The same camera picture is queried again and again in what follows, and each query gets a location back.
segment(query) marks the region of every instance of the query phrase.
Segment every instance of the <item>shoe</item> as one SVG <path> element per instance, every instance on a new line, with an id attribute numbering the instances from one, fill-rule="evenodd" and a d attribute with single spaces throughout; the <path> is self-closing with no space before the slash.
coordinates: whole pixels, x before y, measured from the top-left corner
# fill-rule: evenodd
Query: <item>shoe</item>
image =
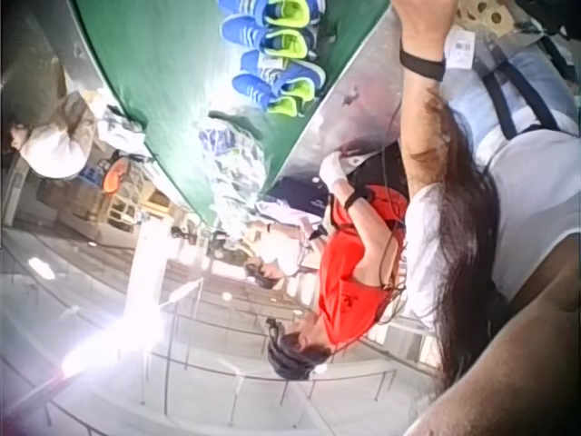
<path id="1" fill-rule="evenodd" d="M 299 103 L 294 97 L 272 93 L 271 86 L 252 74 L 237 75 L 232 79 L 232 86 L 240 94 L 248 96 L 268 114 L 297 116 L 300 114 Z"/>
<path id="2" fill-rule="evenodd" d="M 325 84 L 325 71 L 310 62 L 281 59 L 282 68 L 259 67 L 261 53 L 252 50 L 242 55 L 241 70 L 260 77 L 271 86 L 272 93 L 291 95 L 304 103 L 314 100 L 317 91 Z"/>
<path id="3" fill-rule="evenodd" d="M 270 56 L 304 59 L 317 43 L 311 28 L 285 29 L 260 27 L 250 16 L 236 15 L 222 23 L 222 38 L 231 43 L 255 48 Z"/>
<path id="4" fill-rule="evenodd" d="M 326 0 L 218 0 L 227 14 L 252 16 L 262 27 L 297 29 L 318 24 L 325 13 L 325 3 Z"/>

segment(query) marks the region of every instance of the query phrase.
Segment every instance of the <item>white glove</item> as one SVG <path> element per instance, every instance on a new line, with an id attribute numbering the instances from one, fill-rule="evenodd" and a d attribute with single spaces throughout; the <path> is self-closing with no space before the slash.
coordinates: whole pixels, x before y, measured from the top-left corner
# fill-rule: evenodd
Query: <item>white glove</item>
<path id="1" fill-rule="evenodd" d="M 323 159 L 323 163 L 320 165 L 320 179 L 327 185 L 329 191 L 331 191 L 333 184 L 339 180 L 347 180 L 340 158 L 341 152 L 333 152 Z"/>

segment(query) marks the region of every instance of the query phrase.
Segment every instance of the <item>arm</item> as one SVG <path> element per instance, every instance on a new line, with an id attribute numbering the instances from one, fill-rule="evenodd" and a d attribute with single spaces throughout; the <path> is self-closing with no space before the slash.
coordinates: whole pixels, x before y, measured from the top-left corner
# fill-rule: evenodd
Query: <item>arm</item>
<path id="1" fill-rule="evenodd" d="M 300 229 L 307 238 L 309 238 L 314 232 L 314 229 L 312 228 L 312 225 L 307 218 L 300 219 Z M 322 256 L 327 243 L 321 237 L 319 237 L 310 241 L 310 246 L 319 256 Z"/>
<path id="2" fill-rule="evenodd" d="M 268 224 L 262 221 L 256 221 L 251 223 L 251 228 L 254 228 L 260 232 L 268 232 L 270 234 L 281 234 L 289 239 L 300 239 L 300 229 L 293 225 L 281 224 L 281 223 L 270 223 L 270 231 L 268 231 Z"/>
<path id="3" fill-rule="evenodd" d="M 581 400 L 576 247 L 568 266 L 406 436 L 562 434 L 554 424 Z"/>
<path id="4" fill-rule="evenodd" d="M 332 191 L 337 200 L 345 204 L 355 190 L 347 180 L 338 180 L 333 184 Z M 371 204 L 362 198 L 350 207 L 349 217 L 365 247 L 365 254 L 353 271 L 353 278 L 368 286 L 381 286 L 379 278 L 386 282 L 391 276 L 398 241 Z"/>
<path id="5" fill-rule="evenodd" d="M 458 0 L 395 0 L 393 5 L 402 23 L 403 49 L 425 60 L 441 61 Z M 446 163 L 438 93 L 437 81 L 404 70 L 401 151 L 410 197 L 439 181 Z"/>

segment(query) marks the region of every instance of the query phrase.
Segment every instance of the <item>ceiling light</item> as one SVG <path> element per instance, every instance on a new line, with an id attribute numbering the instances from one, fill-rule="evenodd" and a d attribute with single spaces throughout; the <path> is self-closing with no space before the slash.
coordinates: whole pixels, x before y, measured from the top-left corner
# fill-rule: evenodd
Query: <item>ceiling light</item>
<path id="1" fill-rule="evenodd" d="M 321 365 L 315 366 L 315 369 L 313 371 L 315 372 L 315 374 L 324 374 L 325 372 L 327 372 L 328 368 L 329 365 L 327 365 L 327 363 L 322 363 Z"/>
<path id="2" fill-rule="evenodd" d="M 54 272 L 48 263 L 41 261 L 37 257 L 33 257 L 28 261 L 30 267 L 35 270 L 38 275 L 43 277 L 46 280 L 54 280 Z"/>

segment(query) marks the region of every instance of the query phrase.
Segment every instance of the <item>black wristband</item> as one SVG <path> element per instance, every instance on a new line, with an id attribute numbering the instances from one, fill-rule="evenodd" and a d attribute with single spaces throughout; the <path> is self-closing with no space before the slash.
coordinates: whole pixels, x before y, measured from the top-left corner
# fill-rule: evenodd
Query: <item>black wristband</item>
<path id="1" fill-rule="evenodd" d="M 361 195 L 361 191 L 356 189 L 355 191 L 353 191 L 353 193 L 347 198 L 347 200 L 345 201 L 345 204 L 343 204 L 343 208 L 345 209 L 346 212 L 349 211 L 350 207 L 358 201 L 359 198 L 364 198 L 363 195 Z"/>
<path id="2" fill-rule="evenodd" d="M 325 230 L 325 228 L 320 225 L 317 230 L 315 230 L 313 233 L 310 234 L 309 236 L 309 241 L 314 241 L 315 239 L 319 239 L 321 236 L 326 235 L 327 231 Z"/>
<path id="3" fill-rule="evenodd" d="M 428 79 L 433 79 L 438 82 L 444 80 L 446 73 L 446 58 L 444 57 L 440 62 L 428 61 L 413 54 L 406 53 L 403 50 L 403 45 L 399 43 L 399 62 L 404 68 L 413 71 Z"/>

